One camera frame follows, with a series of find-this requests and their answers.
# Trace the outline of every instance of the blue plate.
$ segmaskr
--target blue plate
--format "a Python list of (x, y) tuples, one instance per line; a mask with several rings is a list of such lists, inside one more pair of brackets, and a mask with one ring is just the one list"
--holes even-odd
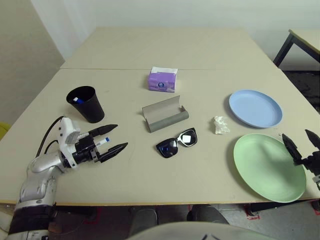
[(268, 95), (254, 90), (239, 90), (229, 98), (232, 112), (246, 124), (257, 128), (271, 128), (282, 120), (279, 104)]

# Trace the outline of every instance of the sunglasses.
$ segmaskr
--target sunglasses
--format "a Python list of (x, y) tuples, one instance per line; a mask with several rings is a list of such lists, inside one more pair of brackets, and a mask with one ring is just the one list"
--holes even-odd
[(182, 143), (185, 147), (191, 147), (198, 141), (196, 130), (190, 128), (180, 133), (177, 138), (169, 138), (156, 145), (163, 157), (170, 158), (178, 152), (178, 142)]

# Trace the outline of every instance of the light green plate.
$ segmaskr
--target light green plate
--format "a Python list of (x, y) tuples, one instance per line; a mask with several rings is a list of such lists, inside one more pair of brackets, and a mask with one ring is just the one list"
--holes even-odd
[(305, 170), (295, 166), (285, 145), (271, 136), (244, 135), (236, 142), (233, 157), (244, 181), (266, 199), (289, 203), (306, 190)]

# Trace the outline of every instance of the tissue box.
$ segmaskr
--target tissue box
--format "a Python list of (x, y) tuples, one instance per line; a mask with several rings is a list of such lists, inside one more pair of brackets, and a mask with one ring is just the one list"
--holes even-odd
[(174, 93), (177, 72), (177, 68), (152, 67), (148, 77), (149, 90)]

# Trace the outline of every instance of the table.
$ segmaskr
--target table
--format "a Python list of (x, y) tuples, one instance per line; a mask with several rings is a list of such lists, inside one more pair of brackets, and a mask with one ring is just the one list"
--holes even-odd
[[(35, 157), (47, 128), (60, 115), (77, 120), (83, 132), (118, 124), (108, 134), (111, 142), (105, 148), (124, 142), (128, 146), (105, 163), (82, 163), (77, 170), (62, 175), (56, 193), (58, 205), (265, 202), (236, 170), (233, 160), (236, 141), (249, 133), (267, 134), (280, 140), (285, 133), (303, 156), (315, 150), (304, 129), (319, 134), (320, 116), (278, 68), (263, 73), (259, 69), (180, 70), (176, 93), (147, 90), (148, 73), (149, 70), (61, 69), (0, 142), (0, 202), (15, 202), (26, 179), (28, 163)], [(106, 113), (96, 124), (86, 122), (66, 102), (70, 90), (88, 84), (96, 89)], [(282, 122), (272, 128), (257, 129), (237, 120), (229, 109), (228, 98), (239, 89), (262, 91), (274, 98), (283, 109)], [(142, 107), (177, 95), (190, 117), (149, 133)], [(231, 132), (215, 135), (214, 116), (228, 117)], [(180, 145), (178, 154), (168, 159), (156, 151), (157, 143), (192, 127), (198, 135), (196, 145), (189, 148)], [(46, 144), (56, 134), (53, 130)], [(306, 176), (307, 188), (302, 198), (320, 198), (313, 175), (306, 171)]]
[(243, 29), (99, 27), (63, 69), (179, 70), (263, 68), (274, 64)]
[(289, 32), (289, 36), (273, 60), (274, 64), (279, 67), (293, 44), (320, 63), (320, 29), (290, 29)]

